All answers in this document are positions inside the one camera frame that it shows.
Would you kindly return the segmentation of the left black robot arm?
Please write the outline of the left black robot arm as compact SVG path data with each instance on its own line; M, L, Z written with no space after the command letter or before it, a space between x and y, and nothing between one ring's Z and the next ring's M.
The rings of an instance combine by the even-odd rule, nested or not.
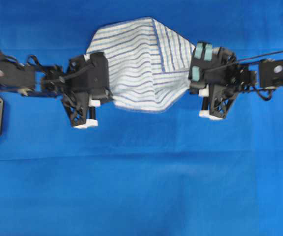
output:
M61 97L72 127L97 127L96 108L110 100L108 61L101 52L80 55L64 71L59 65L42 65L35 55L22 64L0 50L0 92Z

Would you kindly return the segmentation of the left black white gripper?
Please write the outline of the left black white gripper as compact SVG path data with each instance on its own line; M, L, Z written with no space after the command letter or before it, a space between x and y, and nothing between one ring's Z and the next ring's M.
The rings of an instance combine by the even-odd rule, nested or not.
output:
M44 73L41 79L42 93L61 96L61 103L72 127L87 129L98 126L96 108L101 106L101 101L92 99L88 92L72 92L67 84L67 80L76 77L78 73L69 74L57 65L43 66L41 71Z

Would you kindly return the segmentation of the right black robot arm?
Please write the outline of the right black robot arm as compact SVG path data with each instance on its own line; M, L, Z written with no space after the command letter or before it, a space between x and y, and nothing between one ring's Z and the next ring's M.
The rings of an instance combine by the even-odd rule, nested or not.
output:
M200 43L192 52L188 79L189 93L203 98L200 117L222 120L239 94L254 92L271 100L283 86L283 60L238 60L226 48Z

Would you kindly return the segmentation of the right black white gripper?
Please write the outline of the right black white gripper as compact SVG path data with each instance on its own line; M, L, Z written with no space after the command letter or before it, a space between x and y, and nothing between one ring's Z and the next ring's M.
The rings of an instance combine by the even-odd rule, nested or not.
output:
M210 120L225 119L238 94L250 92L257 84L257 72L239 64L234 52L220 47L219 59L221 64L205 73L205 88L189 88L190 94L203 98L199 116Z

